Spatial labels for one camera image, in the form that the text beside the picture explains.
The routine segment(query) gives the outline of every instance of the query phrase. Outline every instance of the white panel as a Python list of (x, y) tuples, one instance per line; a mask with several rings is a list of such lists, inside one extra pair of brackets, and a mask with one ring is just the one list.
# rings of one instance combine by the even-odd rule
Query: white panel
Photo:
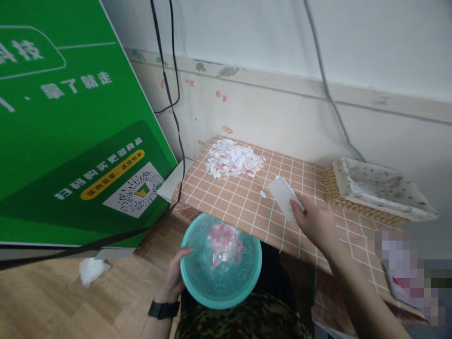
[[(194, 161), (190, 159), (185, 159), (185, 173), (188, 172), (190, 167), (193, 165)], [(178, 183), (182, 179), (182, 173), (184, 171), (184, 164), (182, 161), (176, 167), (176, 169), (170, 174), (168, 179), (165, 180), (163, 185), (157, 191), (157, 194), (165, 199), (167, 202), (171, 202), (174, 190), (178, 188)]]
[[(162, 90), (166, 93), (161, 63), (159, 62), (160, 55), (158, 53), (138, 51), (130, 48), (126, 49), (126, 53), (131, 59), (133, 67), (137, 68), (139, 73), (143, 74), (140, 81), (147, 84), (147, 95), (150, 98), (158, 100), (159, 108), (156, 109), (156, 112), (161, 111), (163, 107), (169, 106), (168, 98), (159, 95)], [(163, 58), (165, 60), (165, 69), (169, 79), (171, 96), (173, 102), (175, 102), (177, 97), (177, 83), (173, 58), (169, 54), (164, 54)], [(176, 60), (179, 70), (179, 81), (186, 81), (187, 84), (190, 83), (191, 87), (194, 87), (193, 81), (190, 80), (191, 74), (200, 74), (211, 78), (222, 78), (241, 84), (259, 86), (266, 89), (328, 101), (323, 82), (320, 80), (297, 75), (245, 69), (237, 66), (200, 62), (199, 60), (181, 56), (177, 56)], [(329, 82), (329, 87), (333, 98), (338, 104), (353, 105), (374, 109), (375, 111), (400, 113), (406, 116), (452, 123), (452, 102), (401, 95), (399, 93), (376, 89), (366, 89), (331, 81)], [(184, 92), (186, 91), (184, 91), (184, 87), (181, 90), (181, 97), (185, 98), (186, 93)]]
[[(148, 0), (103, 3), (125, 47), (158, 50)], [(155, 3), (163, 50), (170, 53), (169, 2)], [(310, 3), (329, 80), (452, 101), (452, 2)], [(183, 36), (189, 57), (320, 78), (302, 0), (174, 0), (173, 4), (177, 55), (184, 54)]]
[[(148, 69), (139, 76), (146, 77)], [(187, 154), (193, 158), (213, 135), (221, 134), (328, 166), (341, 156), (356, 157), (346, 144), (331, 104), (316, 98), (190, 74), (182, 78), (184, 98), (176, 106)], [(156, 100), (166, 92), (152, 90)], [(409, 117), (339, 105), (353, 144), (369, 162), (405, 172), (443, 218), (452, 218), (452, 127)], [(159, 116), (174, 153), (177, 133), (170, 113)]]

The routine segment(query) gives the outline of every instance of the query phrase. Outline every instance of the pile of paper scraps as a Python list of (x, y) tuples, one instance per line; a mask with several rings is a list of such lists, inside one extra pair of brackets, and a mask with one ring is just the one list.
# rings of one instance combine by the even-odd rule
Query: pile of paper scraps
[(254, 177), (264, 167), (265, 158), (254, 154), (250, 147), (240, 146), (231, 139), (221, 139), (212, 145), (207, 154), (206, 168), (213, 177), (237, 177), (246, 174)]

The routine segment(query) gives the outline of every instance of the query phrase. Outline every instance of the white scraper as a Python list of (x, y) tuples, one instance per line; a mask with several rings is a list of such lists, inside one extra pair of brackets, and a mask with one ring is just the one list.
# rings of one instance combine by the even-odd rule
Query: white scraper
[(275, 181), (268, 184), (268, 189), (273, 194), (274, 200), (278, 204), (279, 208), (284, 213), (287, 221), (291, 222), (295, 220), (295, 216), (292, 212), (291, 199), (293, 199), (306, 215), (306, 210), (298, 200), (294, 191), (292, 191), (289, 184), (282, 177), (278, 177)]

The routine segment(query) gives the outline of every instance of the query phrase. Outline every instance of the person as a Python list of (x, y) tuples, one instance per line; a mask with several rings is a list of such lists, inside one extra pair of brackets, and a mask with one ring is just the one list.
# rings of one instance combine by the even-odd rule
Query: person
[[(297, 197), (307, 213), (291, 201), (296, 222), (327, 258), (358, 337), (410, 338), (338, 240), (332, 211), (317, 207), (299, 194)], [(262, 271), (255, 289), (242, 303), (226, 310), (206, 308), (186, 291), (179, 262), (192, 250), (182, 248), (171, 260), (164, 286), (154, 298), (155, 303), (171, 305), (182, 294), (176, 339), (312, 338), (309, 326), (300, 321), (293, 288), (276, 249), (263, 246)], [(149, 316), (141, 339), (169, 338), (172, 323), (172, 318)]]

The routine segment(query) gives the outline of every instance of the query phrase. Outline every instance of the plastic colander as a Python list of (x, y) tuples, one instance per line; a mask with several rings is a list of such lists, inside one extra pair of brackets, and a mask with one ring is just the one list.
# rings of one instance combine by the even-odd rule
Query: plastic colander
[(213, 309), (230, 308), (244, 301), (256, 286), (262, 267), (260, 241), (241, 232), (244, 249), (240, 263), (228, 266), (226, 272), (221, 267), (212, 271), (207, 236), (210, 228), (220, 223), (208, 214), (200, 214), (182, 240), (182, 247), (194, 247), (194, 250), (180, 261), (182, 279), (190, 294), (200, 304)]

